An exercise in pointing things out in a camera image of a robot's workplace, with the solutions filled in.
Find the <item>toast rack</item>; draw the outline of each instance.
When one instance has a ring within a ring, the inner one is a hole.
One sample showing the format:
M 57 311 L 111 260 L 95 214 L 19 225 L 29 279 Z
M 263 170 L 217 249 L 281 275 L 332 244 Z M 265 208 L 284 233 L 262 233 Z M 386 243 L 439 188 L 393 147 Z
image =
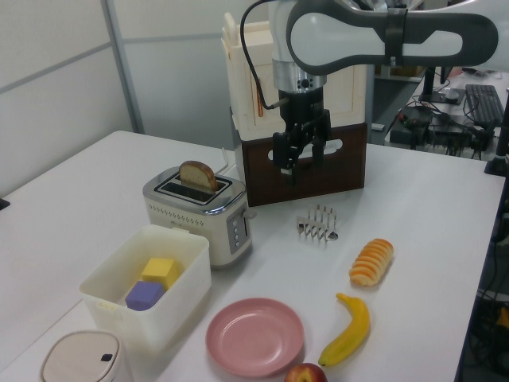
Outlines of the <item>toast rack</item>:
M 297 216 L 297 231 L 299 235 L 324 239 L 326 242 L 337 240 L 339 236 L 336 232 L 336 210 L 325 205 L 308 205 L 308 217 Z

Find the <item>round container lid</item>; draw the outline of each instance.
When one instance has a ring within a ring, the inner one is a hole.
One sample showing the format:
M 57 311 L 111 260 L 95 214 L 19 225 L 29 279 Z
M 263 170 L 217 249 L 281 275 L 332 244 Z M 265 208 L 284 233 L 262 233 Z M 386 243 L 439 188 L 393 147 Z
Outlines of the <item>round container lid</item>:
M 41 368 L 44 382 L 100 382 L 119 354 L 119 341 L 104 332 L 77 332 L 62 337 Z

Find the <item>computer mouse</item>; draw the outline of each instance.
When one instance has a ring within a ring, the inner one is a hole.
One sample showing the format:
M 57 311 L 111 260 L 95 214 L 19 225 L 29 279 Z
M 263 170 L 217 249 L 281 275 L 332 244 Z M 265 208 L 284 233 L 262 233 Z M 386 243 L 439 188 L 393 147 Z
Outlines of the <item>computer mouse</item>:
M 460 98 L 460 94 L 456 90 L 447 89 L 445 92 L 445 99 L 448 101 L 457 101 L 458 98 Z

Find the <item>toy food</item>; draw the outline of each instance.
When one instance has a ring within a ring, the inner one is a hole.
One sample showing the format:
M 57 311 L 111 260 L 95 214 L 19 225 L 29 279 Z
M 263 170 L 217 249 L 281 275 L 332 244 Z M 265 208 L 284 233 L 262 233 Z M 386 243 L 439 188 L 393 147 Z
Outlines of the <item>toy food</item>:
M 364 342 L 370 330 L 369 310 L 363 300 L 342 293 L 336 294 L 336 297 L 348 308 L 352 321 L 322 351 L 318 359 L 320 366 L 334 366 L 346 359 Z
M 126 304 L 132 310 L 147 310 L 156 305 L 164 293 L 160 283 L 138 281 L 127 295 Z
M 206 189 L 214 193 L 219 189 L 214 171 L 202 162 L 186 161 L 181 164 L 179 174 L 183 185 Z
M 394 248 L 384 239 L 374 239 L 367 243 L 357 256 L 348 272 L 350 280 L 357 285 L 377 284 L 392 260 Z
M 305 362 L 296 364 L 286 374 L 284 382 L 327 382 L 327 376 L 320 366 Z
M 143 281 L 160 283 L 167 291 L 180 276 L 174 259 L 151 257 L 142 272 Z

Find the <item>orange pastry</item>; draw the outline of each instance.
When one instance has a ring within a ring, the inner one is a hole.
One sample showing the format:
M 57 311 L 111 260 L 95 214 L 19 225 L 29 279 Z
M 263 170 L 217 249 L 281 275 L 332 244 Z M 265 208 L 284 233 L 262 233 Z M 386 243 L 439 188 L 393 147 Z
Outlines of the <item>orange pastry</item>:
M 361 286 L 377 284 L 392 260 L 394 247 L 384 239 L 373 239 L 361 250 L 348 272 L 350 281 Z

